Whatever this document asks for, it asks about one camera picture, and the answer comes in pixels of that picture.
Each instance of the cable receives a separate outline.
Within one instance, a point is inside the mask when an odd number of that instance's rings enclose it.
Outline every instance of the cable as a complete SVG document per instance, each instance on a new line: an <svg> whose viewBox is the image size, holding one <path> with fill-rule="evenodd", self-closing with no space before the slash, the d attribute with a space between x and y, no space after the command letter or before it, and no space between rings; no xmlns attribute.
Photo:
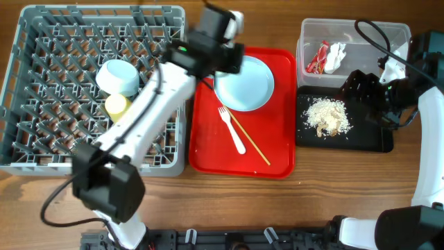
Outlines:
<svg viewBox="0 0 444 250"><path fill-rule="evenodd" d="M375 44L376 44L376 45L379 45L379 44L377 44L375 41L373 41L372 39L370 39L367 35L364 34L364 32L361 31L361 29L360 29L359 26L358 26L358 23L360 23L360 22L365 22L366 24L369 24L369 25L372 26L377 32L379 32L379 34L382 35L382 38L384 38L384 40L386 41L386 46L387 46L387 49L386 49L386 50L390 53L390 41L389 41L387 35L382 31L382 29L381 29L378 25L376 25L375 23L373 23L372 21L367 20L367 19L358 19L358 20L355 22L355 29L356 29L356 32L358 32L358 34L360 34L360 35L362 36L362 38L365 39L365 41L367 41L368 43L370 43L370 44L373 45L373 46L375 46ZM383 61L384 61L384 62L387 62L387 60L389 60L389 54L388 54L388 53L386 53L386 56L383 58Z"/></svg>
<svg viewBox="0 0 444 250"><path fill-rule="evenodd" d="M148 42L144 40L144 45L146 48L149 48ZM55 199L55 197L64 190L70 183L72 183L74 180L82 176L83 174L86 174L90 168L95 167L97 164L101 163L103 160L105 160L110 153L121 143L125 142L125 137L128 136L128 134L134 129L134 127L140 122L140 120L143 118L143 116L148 112L148 110L151 108L151 106L154 104L155 100L157 99L157 96L161 93L161 87L162 87L162 70L160 69L159 62L154 61L155 68L157 70L157 87L154 89L154 96L151 98L150 102L146 105L145 109L140 113L140 115L136 118L136 120L123 132L122 136L118 137L116 141L111 145L109 149L107 149L105 152L103 152L100 157L98 157L96 160L91 162L86 168L84 168L82 171L78 172L74 176L72 176L69 180L65 181L62 185L57 187L46 199L46 201L42 205L42 209L40 210L40 219L43 223L45 223L48 226L52 227L58 227L58 228L64 228L64 227L70 227L70 226L77 226L80 224L86 224L90 222L103 222L107 229L109 230L111 236L113 237L115 243L120 249L125 249L120 245L119 238L115 235L114 231L112 230L112 227L109 226L109 222L106 219L101 218L90 218L90 219L83 219L77 222L68 222L68 223L55 223L50 222L45 217L46 209L49 207L49 204Z"/></svg>
<svg viewBox="0 0 444 250"><path fill-rule="evenodd" d="M381 126L382 128L388 128L388 129L398 129L398 128L404 128L405 126L410 125L410 123L413 121L413 119L415 119L416 115L418 114L418 107L416 106L416 108L411 111L409 118L407 118L407 120L405 121L404 124L402 125L392 125L392 126L385 126L383 124L381 124L380 122L378 122L378 125Z"/></svg>
<svg viewBox="0 0 444 250"><path fill-rule="evenodd" d="M202 79L201 82L203 82L203 84L205 84L210 90L213 90L213 87L205 79Z"/></svg>
<svg viewBox="0 0 444 250"><path fill-rule="evenodd" d="M360 34L362 36L362 38L365 39L365 41L367 41L369 44L373 45L376 49L379 49L380 51L384 52L387 56L392 57L393 59L397 60L398 62L406 65L406 67L409 67L409 68L413 69L414 71L418 72L419 74L424 76L427 80L429 80L432 83L434 83L436 85L436 87L442 89L442 87L440 87L438 82L433 77L431 77L429 74L423 72L421 69L418 69L417 67L415 67L414 65L410 64L409 62L407 62L406 60L402 59L401 57L395 55L394 53L391 53L389 50L385 49L383 46L379 45L378 43L376 43L375 41L370 39L367 35L365 35L361 31L361 29L359 28L358 24L360 22L365 22L367 24L370 24L373 28L375 28L381 34L384 34L384 32L376 24L374 24L373 22L371 22L371 21L369 21L367 19L358 19L355 22L355 29L356 29L356 32L358 32L358 34Z"/></svg>
<svg viewBox="0 0 444 250"><path fill-rule="evenodd" d="M216 84L217 84L217 80L216 80L216 72L213 72L213 88L216 89Z"/></svg>

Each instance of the rice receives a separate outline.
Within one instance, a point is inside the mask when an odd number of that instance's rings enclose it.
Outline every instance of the rice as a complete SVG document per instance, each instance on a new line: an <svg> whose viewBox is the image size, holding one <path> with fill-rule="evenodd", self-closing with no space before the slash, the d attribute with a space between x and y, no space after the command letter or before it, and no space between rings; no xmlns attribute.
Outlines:
<svg viewBox="0 0 444 250"><path fill-rule="evenodd" d="M347 133L352 126L348 123L345 110L346 107L342 101L314 98L314 103L303 113L308 116L304 124L310 128L316 128L318 137Z"/></svg>

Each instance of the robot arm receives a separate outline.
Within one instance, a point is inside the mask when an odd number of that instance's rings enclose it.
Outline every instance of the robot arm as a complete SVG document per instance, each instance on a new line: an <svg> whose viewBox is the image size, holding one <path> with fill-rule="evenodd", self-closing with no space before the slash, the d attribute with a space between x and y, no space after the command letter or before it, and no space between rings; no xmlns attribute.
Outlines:
<svg viewBox="0 0 444 250"><path fill-rule="evenodd" d="M136 210L145 187L137 168L151 141L171 113L191 97L197 82L214 71L239 73L244 46L233 39L242 28L240 12L207 3L200 24L188 35L189 41L173 42L167 48L162 63L125 115L96 140L95 146L78 147L73 175L86 174L74 179L73 194L108 221L118 238L113 240L125 249L144 245L147 230ZM92 165L97 158L103 160Z"/></svg>
<svg viewBox="0 0 444 250"><path fill-rule="evenodd" d="M443 41L443 33L430 31L412 38L409 48L408 62L435 78L433 83L418 72L410 72L408 78L381 85L375 75L355 71L341 88L341 95L346 99L369 105L373 109L370 117L378 124L396 123L388 119L387 114L400 115L402 110L416 104L422 123L420 173L412 207L386 210L378 220L342 219L338 239L343 244L379 250L443 247Z"/></svg>

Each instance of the white napkin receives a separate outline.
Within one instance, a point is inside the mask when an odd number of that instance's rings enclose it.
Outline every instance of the white napkin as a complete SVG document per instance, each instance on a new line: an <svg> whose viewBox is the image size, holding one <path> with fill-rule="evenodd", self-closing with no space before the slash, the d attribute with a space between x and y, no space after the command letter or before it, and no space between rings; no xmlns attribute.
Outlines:
<svg viewBox="0 0 444 250"><path fill-rule="evenodd" d="M337 42L330 47L330 52L327 55L327 62L325 63L324 72L327 74L333 73L341 66L342 59L347 54L344 52L345 44Z"/></svg>

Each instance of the black tray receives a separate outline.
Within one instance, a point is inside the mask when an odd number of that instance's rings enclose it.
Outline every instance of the black tray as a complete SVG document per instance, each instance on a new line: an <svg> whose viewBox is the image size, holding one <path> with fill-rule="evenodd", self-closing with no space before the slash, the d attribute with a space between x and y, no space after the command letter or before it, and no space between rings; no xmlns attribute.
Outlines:
<svg viewBox="0 0 444 250"><path fill-rule="evenodd" d="M314 98L332 98L338 93L338 88L302 86L298 88L296 102L296 144L302 147L322 147L331 149L352 149L388 153L393 150L392 131L381 128L366 120L368 107L357 102L346 102L348 121L353 128L347 134L341 133L334 137L319 138L315 128L307 128L308 110Z"/></svg>

